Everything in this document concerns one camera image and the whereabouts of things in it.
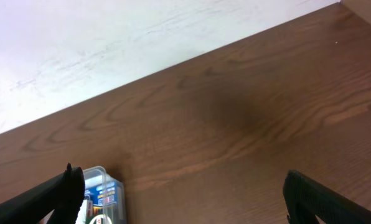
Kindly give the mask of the blue Kool Fever box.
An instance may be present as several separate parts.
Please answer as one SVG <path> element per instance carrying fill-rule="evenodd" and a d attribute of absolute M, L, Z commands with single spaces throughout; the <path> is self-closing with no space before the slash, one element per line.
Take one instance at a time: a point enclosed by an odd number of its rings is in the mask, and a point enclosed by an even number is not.
<path fill-rule="evenodd" d="M 105 185 L 96 185 L 85 189 L 85 199 L 91 200 L 94 205 L 107 206 L 118 204 L 118 186 L 115 182 Z"/>

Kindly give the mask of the dark green round-logo box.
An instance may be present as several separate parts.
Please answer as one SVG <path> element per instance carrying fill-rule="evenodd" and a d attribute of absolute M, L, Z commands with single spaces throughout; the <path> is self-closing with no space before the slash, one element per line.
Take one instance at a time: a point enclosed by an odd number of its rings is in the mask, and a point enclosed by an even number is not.
<path fill-rule="evenodd" d="M 117 221 L 118 215 L 115 204 L 105 207 L 94 205 L 92 214 L 86 218 L 86 224 L 115 224 Z"/>

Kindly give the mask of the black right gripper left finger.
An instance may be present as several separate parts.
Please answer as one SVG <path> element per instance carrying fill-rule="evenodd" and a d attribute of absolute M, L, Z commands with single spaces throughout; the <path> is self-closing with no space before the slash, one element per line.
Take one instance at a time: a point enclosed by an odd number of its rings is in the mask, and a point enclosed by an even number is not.
<path fill-rule="evenodd" d="M 64 173 L 0 204 L 0 224 L 76 222 L 85 191 L 83 171 L 70 164 Z"/>

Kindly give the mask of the white green medicine box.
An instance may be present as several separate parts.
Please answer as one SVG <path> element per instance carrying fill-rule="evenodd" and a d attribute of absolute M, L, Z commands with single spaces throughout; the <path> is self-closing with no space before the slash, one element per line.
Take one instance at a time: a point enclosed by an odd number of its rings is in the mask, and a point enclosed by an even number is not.
<path fill-rule="evenodd" d="M 87 218 L 93 215 L 93 202 L 84 200 L 77 215 L 75 224 L 87 224 Z"/>

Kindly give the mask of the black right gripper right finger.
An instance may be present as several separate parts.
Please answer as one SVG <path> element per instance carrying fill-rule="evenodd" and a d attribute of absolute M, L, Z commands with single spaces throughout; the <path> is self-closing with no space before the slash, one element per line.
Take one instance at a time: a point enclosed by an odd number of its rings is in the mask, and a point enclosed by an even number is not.
<path fill-rule="evenodd" d="M 371 211 L 290 170 L 283 185 L 289 224 L 371 224 Z"/>

